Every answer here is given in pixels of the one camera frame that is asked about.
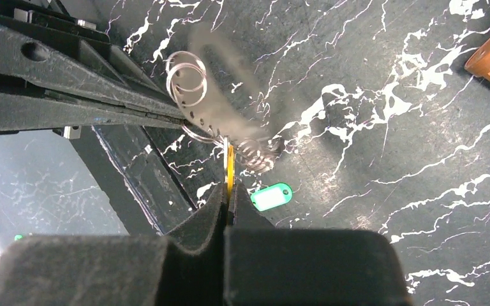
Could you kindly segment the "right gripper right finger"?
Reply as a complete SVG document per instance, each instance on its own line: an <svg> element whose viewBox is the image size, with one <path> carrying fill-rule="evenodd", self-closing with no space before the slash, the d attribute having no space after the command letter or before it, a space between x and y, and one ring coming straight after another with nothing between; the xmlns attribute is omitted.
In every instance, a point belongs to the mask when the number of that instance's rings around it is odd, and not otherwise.
<svg viewBox="0 0 490 306"><path fill-rule="evenodd" d="M399 258L379 233L277 228L240 182L225 230L227 305L411 305Z"/></svg>

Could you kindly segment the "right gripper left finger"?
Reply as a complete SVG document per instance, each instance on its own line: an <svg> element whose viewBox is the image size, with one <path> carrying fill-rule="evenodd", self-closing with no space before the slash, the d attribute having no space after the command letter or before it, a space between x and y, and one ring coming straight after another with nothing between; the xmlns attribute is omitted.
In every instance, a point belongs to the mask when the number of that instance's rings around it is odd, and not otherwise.
<svg viewBox="0 0 490 306"><path fill-rule="evenodd" d="M221 305L226 188L166 235L33 235L0 256L0 305Z"/></svg>

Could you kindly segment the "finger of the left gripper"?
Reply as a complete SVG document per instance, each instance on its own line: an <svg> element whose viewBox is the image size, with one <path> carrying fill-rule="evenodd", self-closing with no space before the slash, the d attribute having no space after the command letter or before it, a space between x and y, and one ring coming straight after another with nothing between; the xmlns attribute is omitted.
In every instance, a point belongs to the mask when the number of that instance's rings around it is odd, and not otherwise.
<svg viewBox="0 0 490 306"><path fill-rule="evenodd" d="M66 126L136 125L179 129L184 119L128 108L0 92L0 135Z"/></svg>
<svg viewBox="0 0 490 306"><path fill-rule="evenodd" d="M0 75L155 117L183 117L119 47L2 16Z"/></svg>

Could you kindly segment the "green tagged key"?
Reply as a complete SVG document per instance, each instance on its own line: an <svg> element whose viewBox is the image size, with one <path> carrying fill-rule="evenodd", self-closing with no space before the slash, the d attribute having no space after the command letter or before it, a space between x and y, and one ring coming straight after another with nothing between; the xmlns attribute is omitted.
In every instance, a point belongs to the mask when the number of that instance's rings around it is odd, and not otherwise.
<svg viewBox="0 0 490 306"><path fill-rule="evenodd" d="M250 195L253 206L260 212L285 205L292 197L292 188L282 182L255 191Z"/></svg>

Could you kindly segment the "yellow tagged key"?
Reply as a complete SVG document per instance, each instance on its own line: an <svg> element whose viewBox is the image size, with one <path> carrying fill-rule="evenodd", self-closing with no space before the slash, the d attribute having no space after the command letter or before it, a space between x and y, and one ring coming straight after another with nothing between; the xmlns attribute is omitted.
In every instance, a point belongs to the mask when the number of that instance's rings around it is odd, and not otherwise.
<svg viewBox="0 0 490 306"><path fill-rule="evenodd" d="M226 184L226 198L229 201L234 188L234 172L235 172L235 152L234 146L231 144L230 138L225 136L223 138L224 146L224 169L225 169L225 184Z"/></svg>

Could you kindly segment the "metal keyring holder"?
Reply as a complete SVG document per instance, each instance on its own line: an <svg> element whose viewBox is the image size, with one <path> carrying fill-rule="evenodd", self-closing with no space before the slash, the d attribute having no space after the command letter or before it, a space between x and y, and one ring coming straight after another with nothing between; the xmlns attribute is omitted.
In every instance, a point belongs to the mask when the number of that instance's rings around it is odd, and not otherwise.
<svg viewBox="0 0 490 306"><path fill-rule="evenodd" d="M186 50L176 51L165 63L166 90L186 120L201 129L200 136L188 127L183 130L200 142L222 145L229 137L238 160L255 173L265 173L274 167L280 146L272 141L274 136L260 123L241 115L229 102L208 67L207 53L222 60L233 77L257 97L260 86L250 69L250 63L225 36L207 24L195 24L188 36Z"/></svg>

